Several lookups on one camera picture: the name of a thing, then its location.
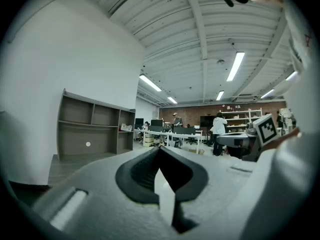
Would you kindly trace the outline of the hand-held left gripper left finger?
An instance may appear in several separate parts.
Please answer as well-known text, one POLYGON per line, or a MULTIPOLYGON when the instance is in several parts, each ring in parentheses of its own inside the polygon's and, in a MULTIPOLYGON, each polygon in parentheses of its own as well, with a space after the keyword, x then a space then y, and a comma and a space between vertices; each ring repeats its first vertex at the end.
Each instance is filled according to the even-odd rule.
POLYGON ((33 210, 67 240, 174 240, 160 213, 158 149, 91 162, 45 193, 33 210))

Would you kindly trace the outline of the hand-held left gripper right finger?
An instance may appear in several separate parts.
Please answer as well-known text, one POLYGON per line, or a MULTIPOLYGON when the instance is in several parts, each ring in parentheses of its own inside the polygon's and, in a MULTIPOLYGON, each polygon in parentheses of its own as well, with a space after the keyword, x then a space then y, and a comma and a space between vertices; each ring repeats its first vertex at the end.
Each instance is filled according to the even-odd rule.
POLYGON ((255 163, 173 148, 163 148, 160 158, 174 198, 170 225, 160 230, 159 240, 241 240, 249 217, 241 192, 255 163))

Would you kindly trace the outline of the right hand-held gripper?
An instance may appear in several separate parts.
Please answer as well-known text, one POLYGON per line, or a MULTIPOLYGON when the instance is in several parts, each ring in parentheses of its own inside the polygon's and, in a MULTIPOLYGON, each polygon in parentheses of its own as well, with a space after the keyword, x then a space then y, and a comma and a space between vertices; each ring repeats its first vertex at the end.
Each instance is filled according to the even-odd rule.
POLYGON ((278 138, 271 114, 254 120, 244 132, 220 134, 216 141, 223 146, 236 146, 234 156, 243 161, 257 162, 263 147, 278 138))

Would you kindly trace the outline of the wooden cubby shelf unit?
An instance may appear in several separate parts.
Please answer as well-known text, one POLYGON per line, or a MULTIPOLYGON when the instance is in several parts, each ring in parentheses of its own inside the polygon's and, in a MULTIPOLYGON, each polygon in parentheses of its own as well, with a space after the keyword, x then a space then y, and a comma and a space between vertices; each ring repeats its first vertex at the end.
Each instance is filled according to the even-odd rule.
POLYGON ((123 154, 133 149, 135 109, 63 90, 57 116, 57 155, 123 154), (121 131, 121 125, 132 131, 121 131))

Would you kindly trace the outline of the person's right forearm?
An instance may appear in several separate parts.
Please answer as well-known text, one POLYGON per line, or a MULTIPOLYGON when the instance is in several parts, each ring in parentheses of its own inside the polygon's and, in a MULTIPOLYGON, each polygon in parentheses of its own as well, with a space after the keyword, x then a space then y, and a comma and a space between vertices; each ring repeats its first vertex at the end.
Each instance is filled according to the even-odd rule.
POLYGON ((297 137, 300 133, 300 129, 298 127, 296 127, 292 132, 286 134, 286 135, 283 135, 283 136, 280 136, 278 137, 277 139, 269 142, 268 144, 264 145, 262 148, 261 148, 261 152, 263 153, 264 151, 267 151, 267 150, 271 150, 271 149, 277 149, 278 146, 280 146, 284 141, 288 140, 288 139, 291 139, 293 137, 297 137))

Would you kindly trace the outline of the grey wood-grain board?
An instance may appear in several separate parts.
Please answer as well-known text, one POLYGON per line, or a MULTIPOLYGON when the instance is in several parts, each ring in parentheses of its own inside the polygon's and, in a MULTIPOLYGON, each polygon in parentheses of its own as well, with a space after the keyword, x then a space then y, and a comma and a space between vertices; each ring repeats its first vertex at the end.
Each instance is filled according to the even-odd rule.
POLYGON ((54 187, 78 171, 89 178, 114 178, 115 173, 122 163, 139 155, 137 150, 127 150, 121 154, 95 153, 65 155, 58 159, 55 155, 49 169, 48 185, 54 187))

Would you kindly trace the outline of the white storage rack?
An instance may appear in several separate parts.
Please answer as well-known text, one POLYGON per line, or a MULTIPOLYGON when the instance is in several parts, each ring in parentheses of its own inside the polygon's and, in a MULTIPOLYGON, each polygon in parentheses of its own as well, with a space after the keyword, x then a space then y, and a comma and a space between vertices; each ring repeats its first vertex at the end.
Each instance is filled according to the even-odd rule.
POLYGON ((263 116, 262 109, 248 109, 238 111, 222 111, 223 118, 226 119, 226 133, 244 132, 247 125, 263 116))

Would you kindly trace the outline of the beige storage crate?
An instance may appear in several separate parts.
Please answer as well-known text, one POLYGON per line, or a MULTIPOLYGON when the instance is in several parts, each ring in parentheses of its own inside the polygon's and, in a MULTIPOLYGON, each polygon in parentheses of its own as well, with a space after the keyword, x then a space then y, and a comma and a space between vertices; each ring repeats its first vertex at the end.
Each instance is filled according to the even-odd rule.
POLYGON ((145 133, 143 136, 143 146, 144 147, 151 147, 154 145, 154 135, 145 133))

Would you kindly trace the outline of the white long office table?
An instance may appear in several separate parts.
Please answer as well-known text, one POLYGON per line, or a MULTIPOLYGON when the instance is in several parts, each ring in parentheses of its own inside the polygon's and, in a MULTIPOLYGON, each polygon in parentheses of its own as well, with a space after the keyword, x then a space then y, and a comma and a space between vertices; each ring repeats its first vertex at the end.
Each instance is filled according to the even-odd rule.
POLYGON ((190 139, 190 138, 194 138, 196 139, 196 143, 197 143, 197 149, 199 149, 200 146, 200 142, 202 140, 202 134, 196 133, 196 134, 178 134, 178 133, 174 133, 174 132, 158 132, 158 131, 150 131, 150 130, 142 130, 142 129, 134 129, 135 133, 143 133, 143 140, 142 140, 142 145, 145 146, 146 140, 147 140, 147 135, 153 135, 153 136, 166 136, 166 138, 164 139, 166 141, 166 146, 170 146, 169 143, 169 138, 181 138, 183 140, 185 139, 190 139))

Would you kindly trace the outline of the person's white t-shirt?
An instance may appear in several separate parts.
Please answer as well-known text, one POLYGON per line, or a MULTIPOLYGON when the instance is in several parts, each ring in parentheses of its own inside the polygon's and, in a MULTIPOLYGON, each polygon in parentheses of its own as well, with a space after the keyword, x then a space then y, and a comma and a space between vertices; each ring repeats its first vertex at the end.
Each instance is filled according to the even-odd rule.
POLYGON ((297 72, 286 95, 300 133, 272 152, 265 187, 240 240, 320 240, 320 41, 293 0, 283 0, 297 72))

